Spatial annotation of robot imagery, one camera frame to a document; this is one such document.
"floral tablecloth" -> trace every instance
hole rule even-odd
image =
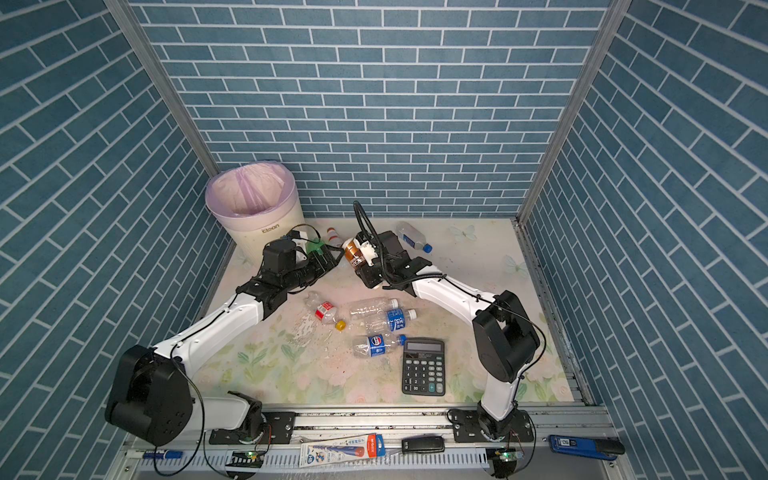
[[[422,255],[447,274],[490,292],[509,290],[518,295],[528,316],[549,336],[533,283],[509,220],[409,219],[434,247]],[[375,219],[378,231],[391,229],[396,219]],[[324,232],[335,227],[341,237],[357,231],[353,219],[315,219]],[[234,288],[256,272],[235,250],[212,306],[225,303]],[[345,312],[354,300],[389,296],[415,308],[418,318],[402,332],[445,341],[446,394],[442,397],[407,396],[401,392],[402,355],[392,353],[358,358],[352,337],[365,334],[362,324],[349,322],[336,331],[311,316],[305,295],[289,296],[264,322],[232,340],[197,372],[196,384],[206,396],[225,396],[238,390],[266,404],[403,404],[414,402],[476,402],[485,388],[487,373],[480,364],[470,325],[434,303],[396,290],[368,290],[351,266],[342,263],[311,288]],[[541,361],[528,371],[518,391],[520,402],[572,402],[573,396],[554,350],[548,342]]]

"white trash can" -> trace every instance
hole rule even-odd
[[[267,242],[304,223],[296,181],[278,162],[218,174],[208,181],[205,203],[254,266],[261,265]]]

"black calculator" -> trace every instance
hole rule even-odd
[[[402,352],[402,392],[445,395],[445,344],[426,338],[406,339]]]

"blue brick wall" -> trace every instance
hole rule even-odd
[[[767,25],[634,0],[529,224],[639,478],[768,478]]]
[[[0,478],[91,478],[116,356],[190,322],[229,240],[101,0],[0,12]]]
[[[222,169],[308,217],[517,213],[608,0],[136,0]]]

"clear plastic bottle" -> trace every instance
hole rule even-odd
[[[400,308],[390,310],[389,312],[372,313],[365,317],[366,331],[373,332],[394,332],[405,328],[408,323],[416,319],[415,310],[402,311]]]
[[[391,353],[406,344],[405,335],[376,333],[371,336],[356,336],[352,342],[355,356],[371,357]]]
[[[395,225],[395,231],[397,232],[397,236],[402,238],[403,241],[411,246],[411,248],[424,250],[426,253],[432,251],[432,245],[427,243],[427,237],[424,237],[424,234],[419,232],[410,223],[398,222],[397,225]]]
[[[349,315],[355,319],[361,316],[371,315],[372,313],[386,312],[400,306],[400,303],[396,298],[387,298],[385,296],[377,296],[376,298],[368,298],[365,300],[359,300],[357,302],[348,303]]]
[[[334,247],[341,247],[342,242],[339,238],[339,234],[336,233],[336,229],[330,227],[326,232],[328,233],[328,244]]]
[[[304,305],[315,313],[321,323],[326,325],[335,325],[336,329],[341,331],[346,327],[346,322],[341,319],[339,309],[331,302],[324,302],[323,298],[317,292],[309,292],[304,300]]]

